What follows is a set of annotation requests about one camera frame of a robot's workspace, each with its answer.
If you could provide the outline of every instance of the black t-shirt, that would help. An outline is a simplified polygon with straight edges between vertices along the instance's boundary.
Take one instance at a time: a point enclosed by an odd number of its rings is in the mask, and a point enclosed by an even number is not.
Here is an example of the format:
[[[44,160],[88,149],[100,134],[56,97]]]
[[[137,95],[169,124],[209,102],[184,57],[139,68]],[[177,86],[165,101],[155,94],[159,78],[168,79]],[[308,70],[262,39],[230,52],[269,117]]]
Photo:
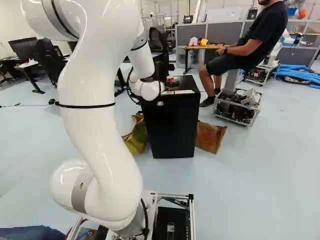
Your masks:
[[[288,12],[283,1],[277,1],[263,9],[245,36],[239,39],[237,46],[245,45],[249,39],[261,40],[262,44],[248,56],[236,56],[239,65],[244,69],[256,67],[273,50],[287,23]]]

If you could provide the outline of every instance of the hand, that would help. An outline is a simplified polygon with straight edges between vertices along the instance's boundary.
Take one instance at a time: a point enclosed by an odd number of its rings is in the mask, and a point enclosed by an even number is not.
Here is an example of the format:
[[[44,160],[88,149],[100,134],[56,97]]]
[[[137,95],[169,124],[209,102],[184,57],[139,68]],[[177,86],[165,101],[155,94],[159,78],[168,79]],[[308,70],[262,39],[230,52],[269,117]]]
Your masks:
[[[223,47],[219,48],[219,49],[216,51],[216,53],[219,54],[219,56],[221,56],[221,55],[225,54],[225,50],[226,50],[226,47],[223,46]]]

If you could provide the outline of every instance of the sneaker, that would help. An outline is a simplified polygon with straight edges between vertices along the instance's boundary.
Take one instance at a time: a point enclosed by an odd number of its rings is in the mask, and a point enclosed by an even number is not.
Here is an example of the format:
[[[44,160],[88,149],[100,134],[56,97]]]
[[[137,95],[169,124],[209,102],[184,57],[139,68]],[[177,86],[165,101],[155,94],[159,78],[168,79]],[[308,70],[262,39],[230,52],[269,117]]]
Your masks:
[[[210,96],[206,98],[202,103],[200,103],[200,108],[206,108],[215,103],[216,96]]]

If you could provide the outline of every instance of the red object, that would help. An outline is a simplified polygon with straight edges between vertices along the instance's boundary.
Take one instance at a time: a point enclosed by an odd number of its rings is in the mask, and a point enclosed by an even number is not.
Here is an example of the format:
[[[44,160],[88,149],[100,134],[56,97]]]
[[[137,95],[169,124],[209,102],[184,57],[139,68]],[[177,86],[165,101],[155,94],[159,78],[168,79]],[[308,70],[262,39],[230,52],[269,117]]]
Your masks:
[[[305,9],[302,9],[300,11],[300,19],[304,19],[307,16],[307,11]]]
[[[167,82],[168,84],[173,83],[173,82],[174,82],[174,77],[173,77],[173,76],[167,76],[167,77],[166,77],[166,82]]]

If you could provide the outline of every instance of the sock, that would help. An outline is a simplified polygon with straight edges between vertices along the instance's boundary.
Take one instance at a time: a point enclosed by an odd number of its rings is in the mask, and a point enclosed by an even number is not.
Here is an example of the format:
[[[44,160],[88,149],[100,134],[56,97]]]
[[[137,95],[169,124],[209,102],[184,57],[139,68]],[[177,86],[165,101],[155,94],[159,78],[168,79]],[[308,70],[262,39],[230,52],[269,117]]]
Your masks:
[[[214,94],[215,95],[218,95],[220,92],[221,92],[221,88],[220,87],[214,89]]]

